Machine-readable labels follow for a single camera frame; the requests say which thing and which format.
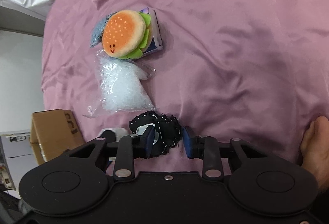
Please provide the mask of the black frilly fabric piece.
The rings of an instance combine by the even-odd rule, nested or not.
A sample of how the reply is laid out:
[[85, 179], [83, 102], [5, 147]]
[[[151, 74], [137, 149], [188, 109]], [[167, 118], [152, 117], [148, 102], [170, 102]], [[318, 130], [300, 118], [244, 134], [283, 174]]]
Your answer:
[[155, 127], [155, 136], [150, 158], [168, 154], [182, 139], [182, 127], [178, 120], [173, 115], [159, 115], [153, 110], [133, 118], [129, 122], [129, 129], [134, 134], [142, 135], [151, 125]]

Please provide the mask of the clear bag white filling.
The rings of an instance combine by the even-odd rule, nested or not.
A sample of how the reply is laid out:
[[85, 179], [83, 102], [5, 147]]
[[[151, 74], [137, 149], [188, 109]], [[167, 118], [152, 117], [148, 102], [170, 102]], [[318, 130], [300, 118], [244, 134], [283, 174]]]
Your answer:
[[108, 56], [104, 50], [96, 52], [95, 93], [86, 99], [83, 116], [96, 118], [119, 111], [153, 110], [154, 104], [142, 82], [150, 79], [155, 69], [133, 60]]

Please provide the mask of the hamburger plush toy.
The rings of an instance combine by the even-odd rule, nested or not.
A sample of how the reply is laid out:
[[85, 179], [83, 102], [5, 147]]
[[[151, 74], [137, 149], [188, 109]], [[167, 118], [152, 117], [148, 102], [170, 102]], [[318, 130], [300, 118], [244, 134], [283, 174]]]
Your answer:
[[102, 35], [102, 45], [106, 54], [122, 60], [141, 58], [151, 41], [151, 15], [128, 9], [112, 14]]

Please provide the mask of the blue knitted cloth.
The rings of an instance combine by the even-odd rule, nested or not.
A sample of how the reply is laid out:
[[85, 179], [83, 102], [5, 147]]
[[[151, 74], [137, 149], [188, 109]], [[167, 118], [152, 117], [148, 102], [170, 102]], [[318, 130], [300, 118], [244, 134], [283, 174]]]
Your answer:
[[110, 20], [110, 18], [115, 14], [115, 12], [110, 13], [109, 15], [106, 15], [103, 19], [101, 19], [99, 22], [96, 23], [93, 31], [92, 31], [92, 36], [90, 39], [90, 48], [96, 47], [99, 43], [101, 43], [103, 39], [103, 33], [104, 29]]

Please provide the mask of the cardboard box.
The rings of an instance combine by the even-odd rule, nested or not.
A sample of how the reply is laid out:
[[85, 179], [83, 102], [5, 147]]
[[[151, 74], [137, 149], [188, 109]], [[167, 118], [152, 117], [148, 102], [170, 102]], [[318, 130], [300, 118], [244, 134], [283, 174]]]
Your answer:
[[71, 110], [47, 110], [32, 114], [30, 146], [38, 165], [85, 143]]

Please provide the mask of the pink bed sheet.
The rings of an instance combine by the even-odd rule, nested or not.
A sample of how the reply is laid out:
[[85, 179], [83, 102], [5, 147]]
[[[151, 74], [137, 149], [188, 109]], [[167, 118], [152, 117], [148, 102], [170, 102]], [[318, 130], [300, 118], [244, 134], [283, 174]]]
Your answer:
[[87, 118], [95, 93], [95, 24], [151, 7], [163, 50], [140, 60], [156, 109], [200, 135], [244, 139], [291, 162], [304, 133], [328, 118], [328, 0], [55, 0], [42, 54], [47, 110], [74, 112], [82, 135], [126, 127], [134, 113]]

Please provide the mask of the person's bare foot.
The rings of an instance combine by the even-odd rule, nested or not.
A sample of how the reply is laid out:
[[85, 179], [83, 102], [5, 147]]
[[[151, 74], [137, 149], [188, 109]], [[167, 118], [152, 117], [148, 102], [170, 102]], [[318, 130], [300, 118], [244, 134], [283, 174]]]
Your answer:
[[301, 142], [302, 167], [312, 173], [320, 192], [328, 190], [329, 179], [329, 122], [325, 116], [312, 121]]

